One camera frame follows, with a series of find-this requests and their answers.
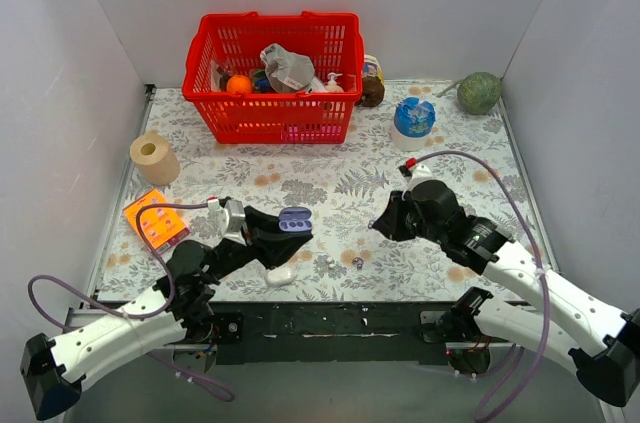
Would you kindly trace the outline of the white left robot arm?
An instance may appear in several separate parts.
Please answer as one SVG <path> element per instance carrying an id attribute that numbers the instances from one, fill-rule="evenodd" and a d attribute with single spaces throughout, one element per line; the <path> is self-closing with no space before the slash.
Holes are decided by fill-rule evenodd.
<path id="1" fill-rule="evenodd" d="M 225 326 L 210 301 L 221 280 L 252 261 L 274 270 L 313 237 L 305 207 L 269 215 L 231 198 L 202 206 L 214 221 L 215 246 L 178 243 L 164 276 L 132 301 L 83 327 L 26 342 L 20 373 L 37 420 L 66 412 L 99 379 L 166 344 L 216 344 Z"/>

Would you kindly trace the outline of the purple earbud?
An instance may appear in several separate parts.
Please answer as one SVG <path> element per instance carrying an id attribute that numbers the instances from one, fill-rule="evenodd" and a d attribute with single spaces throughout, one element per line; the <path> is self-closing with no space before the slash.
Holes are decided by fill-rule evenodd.
<path id="1" fill-rule="evenodd" d="M 352 264 L 355 265 L 358 269 L 361 269 L 364 265 L 364 260 L 360 257 L 356 257 L 352 260 Z"/>

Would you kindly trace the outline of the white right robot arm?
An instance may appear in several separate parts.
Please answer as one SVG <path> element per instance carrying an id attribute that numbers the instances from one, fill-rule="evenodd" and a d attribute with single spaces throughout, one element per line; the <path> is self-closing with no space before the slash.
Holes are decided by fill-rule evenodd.
<path id="1" fill-rule="evenodd" d="M 542 311 L 542 320 L 498 304 L 468 305 L 452 316 L 454 332 L 475 340 L 487 329 L 522 346 L 547 342 L 548 358 L 575 372 L 592 395 L 624 407 L 639 386 L 639 314 L 608 305 L 552 270 L 490 220 L 468 215 L 441 181 L 391 193 L 372 229 L 393 241 L 426 239 L 454 263 L 497 283 Z"/>

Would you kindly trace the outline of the purple earbud charging case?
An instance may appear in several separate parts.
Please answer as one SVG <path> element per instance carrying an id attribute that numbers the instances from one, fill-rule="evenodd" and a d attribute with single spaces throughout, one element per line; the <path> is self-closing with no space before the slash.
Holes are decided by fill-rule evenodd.
<path id="1" fill-rule="evenodd" d="M 306 207 L 283 208 L 278 215 L 278 228 L 286 233 L 302 233 L 312 230 L 312 212 Z"/>

